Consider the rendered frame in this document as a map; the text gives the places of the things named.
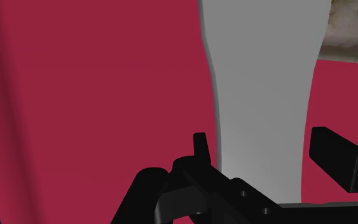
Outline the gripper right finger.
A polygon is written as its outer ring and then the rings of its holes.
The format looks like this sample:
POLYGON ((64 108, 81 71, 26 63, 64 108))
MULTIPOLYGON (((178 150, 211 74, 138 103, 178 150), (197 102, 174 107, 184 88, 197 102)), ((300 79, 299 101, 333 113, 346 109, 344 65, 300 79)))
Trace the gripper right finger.
POLYGON ((314 127, 309 156, 346 192, 358 193, 358 145, 327 127, 314 127))

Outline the tall white vase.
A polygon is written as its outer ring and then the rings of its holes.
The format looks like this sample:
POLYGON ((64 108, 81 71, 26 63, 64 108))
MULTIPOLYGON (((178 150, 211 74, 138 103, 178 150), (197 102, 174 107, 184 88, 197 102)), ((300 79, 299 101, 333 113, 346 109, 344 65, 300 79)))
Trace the tall white vase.
POLYGON ((313 72, 331 0, 198 0, 217 169, 299 203, 313 72))

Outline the white yellow mottled object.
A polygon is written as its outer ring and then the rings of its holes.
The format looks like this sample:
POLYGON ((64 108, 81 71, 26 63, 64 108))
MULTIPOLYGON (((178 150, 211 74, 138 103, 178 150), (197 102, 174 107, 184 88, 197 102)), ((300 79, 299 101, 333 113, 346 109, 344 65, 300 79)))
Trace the white yellow mottled object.
POLYGON ((358 63, 358 0, 331 0, 319 59, 358 63))

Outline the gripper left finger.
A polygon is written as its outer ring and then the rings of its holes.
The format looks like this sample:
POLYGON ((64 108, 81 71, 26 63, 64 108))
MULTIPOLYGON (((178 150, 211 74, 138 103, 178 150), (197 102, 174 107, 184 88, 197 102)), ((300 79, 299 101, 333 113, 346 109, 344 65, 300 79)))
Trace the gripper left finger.
POLYGON ((210 161, 205 133, 193 134, 194 154, 172 170, 139 171, 111 224, 279 224, 283 209, 245 181, 229 179, 210 161))

